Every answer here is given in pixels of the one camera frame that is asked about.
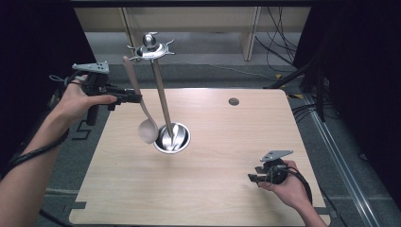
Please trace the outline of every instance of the human hand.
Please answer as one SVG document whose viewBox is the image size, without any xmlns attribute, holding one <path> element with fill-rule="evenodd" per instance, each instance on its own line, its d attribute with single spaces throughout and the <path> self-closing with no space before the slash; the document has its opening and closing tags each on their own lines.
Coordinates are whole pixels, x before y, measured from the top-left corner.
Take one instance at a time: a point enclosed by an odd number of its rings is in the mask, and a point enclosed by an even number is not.
<svg viewBox="0 0 401 227">
<path fill-rule="evenodd" d="M 81 119 L 81 117 L 93 105 L 111 104 L 117 101 L 115 96 L 87 96 L 83 93 L 79 80 L 75 79 L 68 84 L 59 104 L 55 107 L 52 114 L 55 114 L 59 120 L 64 121 L 67 125 Z"/>
<path fill-rule="evenodd" d="M 284 163 L 298 170 L 294 161 L 284 160 Z M 302 209 L 306 204 L 310 205 L 304 185 L 292 174 L 288 174 L 286 180 L 280 184 L 260 182 L 258 185 L 274 192 L 285 205 L 296 210 Z"/>
</svg>

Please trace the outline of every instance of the white spoon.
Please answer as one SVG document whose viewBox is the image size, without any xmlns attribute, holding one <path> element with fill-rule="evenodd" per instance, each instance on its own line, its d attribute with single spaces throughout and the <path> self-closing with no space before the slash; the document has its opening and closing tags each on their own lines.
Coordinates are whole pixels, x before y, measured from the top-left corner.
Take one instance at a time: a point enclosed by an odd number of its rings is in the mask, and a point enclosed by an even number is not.
<svg viewBox="0 0 401 227">
<path fill-rule="evenodd" d="M 133 87 L 133 91 L 137 95 L 141 95 L 141 90 L 139 89 L 138 79 L 136 78 L 135 71 L 133 69 L 132 63 L 127 56 L 123 57 L 124 67 L 127 71 L 127 75 L 130 79 L 131 85 Z M 144 114 L 147 116 L 148 119 L 143 121 L 138 128 L 139 137 L 145 143 L 151 144 L 156 141 L 157 137 L 159 136 L 159 129 L 157 128 L 156 122 L 151 117 L 150 113 L 148 112 L 147 106 L 145 105 L 144 99 L 141 99 L 141 107 Z"/>
</svg>

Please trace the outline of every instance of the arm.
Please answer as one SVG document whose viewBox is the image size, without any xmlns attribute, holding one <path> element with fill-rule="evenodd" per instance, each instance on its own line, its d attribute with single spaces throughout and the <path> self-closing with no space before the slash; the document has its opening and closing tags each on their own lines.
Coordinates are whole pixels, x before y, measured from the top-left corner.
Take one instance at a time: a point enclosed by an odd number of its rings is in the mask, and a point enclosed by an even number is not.
<svg viewBox="0 0 401 227">
<path fill-rule="evenodd" d="M 77 84 L 69 84 L 55 109 L 39 127 L 23 154 L 58 140 L 96 104 L 110 104 L 114 96 L 87 96 Z M 15 167 L 0 183 L 0 226 L 32 226 L 44 199 L 60 146 Z"/>
<path fill-rule="evenodd" d="M 284 162 L 288 166 L 297 168 L 293 161 Z M 312 204 L 310 204 L 304 185 L 292 174 L 288 174 L 286 180 L 281 184 L 259 183 L 258 185 L 274 192 L 285 205 L 294 208 L 300 214 L 306 226 L 327 226 Z"/>
</svg>

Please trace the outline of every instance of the metal rod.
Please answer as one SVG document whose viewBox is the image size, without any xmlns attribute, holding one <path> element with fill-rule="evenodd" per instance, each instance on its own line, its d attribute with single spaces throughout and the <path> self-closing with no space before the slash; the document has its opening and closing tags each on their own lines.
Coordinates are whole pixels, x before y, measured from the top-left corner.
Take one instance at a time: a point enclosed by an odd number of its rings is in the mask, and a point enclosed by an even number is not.
<svg viewBox="0 0 401 227">
<path fill-rule="evenodd" d="M 160 103 L 162 104 L 163 115 L 165 117 L 168 135 L 173 138 L 173 129 L 171 127 L 170 113 L 168 112 L 165 87 L 163 86 L 162 74 L 160 73 L 159 62 L 157 59 L 151 60 L 151 68 L 156 79 L 157 91 L 159 93 Z"/>
</svg>

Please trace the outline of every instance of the finger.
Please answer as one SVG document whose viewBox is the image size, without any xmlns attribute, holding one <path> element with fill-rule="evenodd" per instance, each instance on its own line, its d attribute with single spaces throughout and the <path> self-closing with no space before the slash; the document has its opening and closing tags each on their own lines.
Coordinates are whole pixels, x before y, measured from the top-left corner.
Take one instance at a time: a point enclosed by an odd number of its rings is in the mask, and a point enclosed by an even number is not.
<svg viewBox="0 0 401 227">
<path fill-rule="evenodd" d="M 87 78 L 88 78 L 88 75 L 75 76 L 75 78 L 74 78 L 70 83 L 81 84 L 81 83 L 83 83 L 83 81 L 85 81 Z"/>
<path fill-rule="evenodd" d="M 259 185 L 261 188 L 268 190 L 268 191 L 273 191 L 276 187 L 275 184 L 273 183 L 267 183 L 267 182 L 260 182 L 257 185 Z"/>
<path fill-rule="evenodd" d="M 90 106 L 99 104 L 111 104 L 117 101 L 116 96 L 88 96 L 88 103 Z"/>
<path fill-rule="evenodd" d="M 296 165 L 295 162 L 292 161 L 292 160 L 283 160 L 283 162 L 284 162 L 287 166 L 289 166 L 289 167 L 297 168 L 297 165 Z"/>
</svg>

